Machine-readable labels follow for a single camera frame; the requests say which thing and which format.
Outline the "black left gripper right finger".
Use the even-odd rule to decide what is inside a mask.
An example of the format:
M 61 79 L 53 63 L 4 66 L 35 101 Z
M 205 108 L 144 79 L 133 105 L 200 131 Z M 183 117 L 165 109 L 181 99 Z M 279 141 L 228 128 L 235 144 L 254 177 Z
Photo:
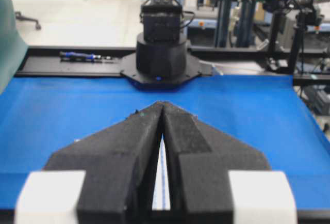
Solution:
M 185 223 L 233 223 L 228 172 L 269 171 L 266 156 L 169 102 L 162 122 L 172 209 Z

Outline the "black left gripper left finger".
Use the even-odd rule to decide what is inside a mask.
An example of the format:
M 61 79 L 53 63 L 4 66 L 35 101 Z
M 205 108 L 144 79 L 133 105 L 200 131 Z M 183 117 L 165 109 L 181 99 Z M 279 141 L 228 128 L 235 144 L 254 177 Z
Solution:
M 86 173 L 77 205 L 79 223 L 139 222 L 152 208 L 163 104 L 55 151 L 46 171 Z

